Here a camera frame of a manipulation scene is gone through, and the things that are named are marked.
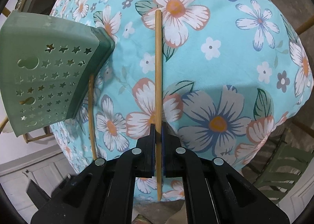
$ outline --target tablecloth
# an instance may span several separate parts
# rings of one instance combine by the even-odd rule
[[[103,27],[116,47],[95,79],[97,155],[117,158],[155,118],[154,15],[163,14],[163,119],[182,145],[240,170],[309,98],[301,41],[270,0],[57,0],[52,16]],[[87,97],[52,131],[76,170],[92,161]],[[135,200],[157,200],[156,178],[136,178]],[[163,201],[184,198],[163,178]]]

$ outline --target green plastic chair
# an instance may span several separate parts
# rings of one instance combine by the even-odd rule
[[[0,90],[15,135],[73,118],[114,47],[103,28],[11,12],[0,30]]]
[[[314,154],[311,152],[289,146],[284,142],[285,135],[286,130],[281,136],[279,143],[272,140],[273,143],[278,145],[261,172],[258,172],[257,169],[248,164],[252,171],[259,174],[253,183],[254,186],[260,189],[275,204],[283,199],[292,189],[314,157]],[[278,171],[280,167],[286,166],[297,169],[297,174]]]

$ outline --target green plastic basket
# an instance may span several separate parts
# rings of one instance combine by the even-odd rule
[[[0,90],[15,135],[73,118],[114,47],[103,28],[13,11],[0,30]]]

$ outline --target turquoise tablecloth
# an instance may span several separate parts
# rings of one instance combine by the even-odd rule
[[[51,15],[104,27],[116,48],[95,80],[97,154],[120,156],[154,122],[154,14],[163,12],[164,120],[184,147],[240,170],[309,98],[313,77],[299,37],[270,0],[57,0]],[[91,161],[87,98],[52,125],[76,172]],[[157,200],[137,178],[136,200]],[[183,198],[163,179],[162,200]]]

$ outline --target table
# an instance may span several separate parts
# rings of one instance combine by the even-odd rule
[[[97,155],[135,147],[154,122],[154,14],[163,13],[164,120],[182,145],[236,170],[295,115],[313,88],[298,35],[270,0],[57,0],[51,15],[103,27],[116,48],[95,79]],[[87,97],[75,119],[51,126],[69,162],[92,161]],[[134,200],[156,201],[156,179],[137,178]],[[163,179],[162,201],[184,198]]]

